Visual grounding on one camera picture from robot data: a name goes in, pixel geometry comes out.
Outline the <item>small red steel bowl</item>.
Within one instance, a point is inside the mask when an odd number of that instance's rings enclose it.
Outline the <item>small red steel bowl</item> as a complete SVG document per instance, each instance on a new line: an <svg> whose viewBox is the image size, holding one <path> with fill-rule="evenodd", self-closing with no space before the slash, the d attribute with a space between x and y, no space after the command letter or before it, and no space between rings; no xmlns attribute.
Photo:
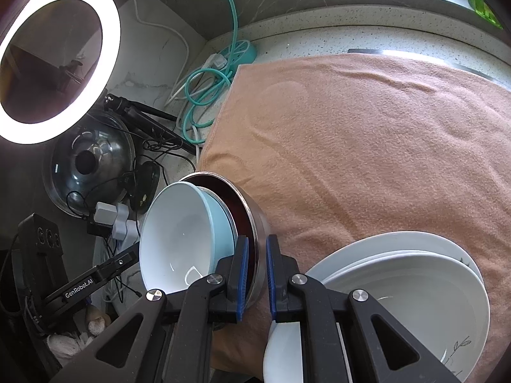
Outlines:
<svg viewBox="0 0 511 383"><path fill-rule="evenodd" d="M241 188L224 176L209 171L198 171L180 179L214 193L230 211L236 231L248 238L247 307L261 298L266 286L265 242L271 233L263 210Z"/></svg>

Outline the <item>white plate pink flowers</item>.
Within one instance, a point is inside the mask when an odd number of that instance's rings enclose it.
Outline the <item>white plate pink flowers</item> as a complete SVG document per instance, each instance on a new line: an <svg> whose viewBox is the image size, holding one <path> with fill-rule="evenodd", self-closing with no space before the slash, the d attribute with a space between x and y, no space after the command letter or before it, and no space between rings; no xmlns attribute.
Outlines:
<svg viewBox="0 0 511 383"><path fill-rule="evenodd" d="M489 333L489 298L463 263L433 252L400 252L336 273L327 289L363 289L463 382ZM305 382L299 322L276 322L264 355L267 382Z"/></svg>

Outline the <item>large white plate gold leaves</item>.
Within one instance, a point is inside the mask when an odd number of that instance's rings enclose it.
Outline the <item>large white plate gold leaves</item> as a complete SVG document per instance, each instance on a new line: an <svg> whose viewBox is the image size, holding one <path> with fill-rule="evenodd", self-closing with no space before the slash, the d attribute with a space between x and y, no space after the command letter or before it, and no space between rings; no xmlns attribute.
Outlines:
<svg viewBox="0 0 511 383"><path fill-rule="evenodd" d="M306 274L320 282L325 282L332 274L359 260L384 252L403 250L436 252L456 259L470 268L484 283L483 275L475 260L461 246L442 236L419 231L382 233L355 241L320 260Z"/></svg>

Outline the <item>black control box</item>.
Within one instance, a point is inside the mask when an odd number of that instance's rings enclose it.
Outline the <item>black control box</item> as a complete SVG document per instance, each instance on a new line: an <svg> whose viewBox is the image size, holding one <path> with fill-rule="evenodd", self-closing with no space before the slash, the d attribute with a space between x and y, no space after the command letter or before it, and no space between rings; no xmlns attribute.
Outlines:
<svg viewBox="0 0 511 383"><path fill-rule="evenodd" d="M62 243L56 223L39 214L18 225L23 280L36 304L68 283Z"/></svg>

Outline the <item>black tripod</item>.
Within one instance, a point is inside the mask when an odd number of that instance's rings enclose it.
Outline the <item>black tripod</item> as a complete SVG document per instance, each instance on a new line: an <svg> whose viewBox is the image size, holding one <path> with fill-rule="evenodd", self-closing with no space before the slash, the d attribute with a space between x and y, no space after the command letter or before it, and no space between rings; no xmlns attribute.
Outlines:
<svg viewBox="0 0 511 383"><path fill-rule="evenodd" d="M141 131L151 139L171 142L185 152L196 156L196 147L190 141L185 140L174 130L167 128L155 119L163 118L176 123L176 116L152 106L109 93L103 95L100 104L106 111L119 115L126 125Z"/></svg>

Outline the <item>teal round power strip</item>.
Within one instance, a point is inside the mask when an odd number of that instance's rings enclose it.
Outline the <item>teal round power strip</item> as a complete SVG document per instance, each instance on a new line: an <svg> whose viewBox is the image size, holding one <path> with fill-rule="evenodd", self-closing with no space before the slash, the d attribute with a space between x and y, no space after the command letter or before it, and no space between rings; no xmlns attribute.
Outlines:
<svg viewBox="0 0 511 383"><path fill-rule="evenodd" d="M236 70L242 64L251 64L257 58L256 46L248 40L238 40L234 52L227 46L219 52L226 60L231 58L230 68Z"/></svg>

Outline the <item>green dish soap bottle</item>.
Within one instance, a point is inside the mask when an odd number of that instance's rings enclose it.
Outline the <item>green dish soap bottle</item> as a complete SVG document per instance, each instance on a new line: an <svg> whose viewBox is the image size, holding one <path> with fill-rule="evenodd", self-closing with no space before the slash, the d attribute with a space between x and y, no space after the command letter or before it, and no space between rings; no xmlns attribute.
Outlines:
<svg viewBox="0 0 511 383"><path fill-rule="evenodd" d="M473 11L487 22L493 24L498 29L503 29L495 13L491 10L484 0L468 0Z"/></svg>

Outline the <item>white plug adapter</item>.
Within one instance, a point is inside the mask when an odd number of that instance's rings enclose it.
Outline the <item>white plug adapter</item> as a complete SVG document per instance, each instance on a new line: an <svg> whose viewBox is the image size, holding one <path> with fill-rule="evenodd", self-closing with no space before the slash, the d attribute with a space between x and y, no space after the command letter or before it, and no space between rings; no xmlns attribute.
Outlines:
<svg viewBox="0 0 511 383"><path fill-rule="evenodd" d="M122 248L140 239L139 222L130 219L129 207L121 202L113 205L98 201L93 220L101 227L109 227L113 240L119 241Z"/></svg>

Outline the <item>light blue ceramic bowl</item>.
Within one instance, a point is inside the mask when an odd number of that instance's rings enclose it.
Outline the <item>light blue ceramic bowl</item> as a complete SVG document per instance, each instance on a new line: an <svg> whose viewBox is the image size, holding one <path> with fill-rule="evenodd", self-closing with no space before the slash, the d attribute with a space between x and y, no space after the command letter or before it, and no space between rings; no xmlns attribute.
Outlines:
<svg viewBox="0 0 511 383"><path fill-rule="evenodd" d="M217 198L188 183L164 188L144 219L140 272L146 289L187 289L234 254L237 231Z"/></svg>

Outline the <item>stainless steel sink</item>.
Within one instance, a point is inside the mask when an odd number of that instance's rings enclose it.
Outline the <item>stainless steel sink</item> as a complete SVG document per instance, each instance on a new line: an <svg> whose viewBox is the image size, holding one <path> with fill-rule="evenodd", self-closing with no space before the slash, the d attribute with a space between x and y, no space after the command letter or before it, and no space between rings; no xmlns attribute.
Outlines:
<svg viewBox="0 0 511 383"><path fill-rule="evenodd" d="M420 54L416 54L413 52L390 50L390 49L349 49L349 50L347 50L347 53L348 54L373 55L373 56L388 56L388 57L399 58L399 59L424 61L424 62L435 64L438 66L450 67L450 68L461 70L461 71L464 71L467 73L471 73L473 75L477 75L483 79L491 81L491 82L495 83L496 85L502 86L502 87L506 88L507 90L510 89L509 84L504 83L501 80L495 79L494 77L492 77L488 74L485 74L485 73L478 71L476 69L473 69L471 67L466 67L459 63L445 61L445 60L442 60L442 59L439 59L439 58L433 57L433 56L425 56L425 55L420 55Z"/></svg>

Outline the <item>pink towel mat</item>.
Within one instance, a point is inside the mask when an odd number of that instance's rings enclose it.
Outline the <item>pink towel mat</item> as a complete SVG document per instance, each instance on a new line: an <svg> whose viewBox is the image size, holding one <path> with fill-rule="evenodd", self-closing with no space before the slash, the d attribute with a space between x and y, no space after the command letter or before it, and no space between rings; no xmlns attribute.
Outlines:
<svg viewBox="0 0 511 383"><path fill-rule="evenodd" d="M510 342L507 89L390 56L244 65L198 168L247 192L302 270L392 231L435 233L463 247L491 307L469 378L489 378Z"/></svg>

